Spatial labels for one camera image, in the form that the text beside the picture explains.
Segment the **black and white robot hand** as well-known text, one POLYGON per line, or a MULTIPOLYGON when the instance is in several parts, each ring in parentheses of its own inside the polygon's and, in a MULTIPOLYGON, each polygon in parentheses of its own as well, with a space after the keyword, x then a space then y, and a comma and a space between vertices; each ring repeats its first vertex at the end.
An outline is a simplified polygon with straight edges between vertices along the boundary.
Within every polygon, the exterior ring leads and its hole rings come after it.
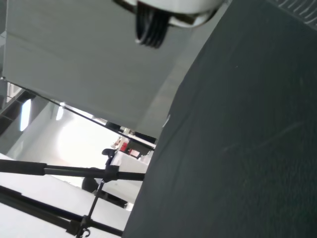
POLYGON ((195 28, 209 22, 225 0, 115 0, 135 15, 136 42, 158 49, 169 27, 195 28))

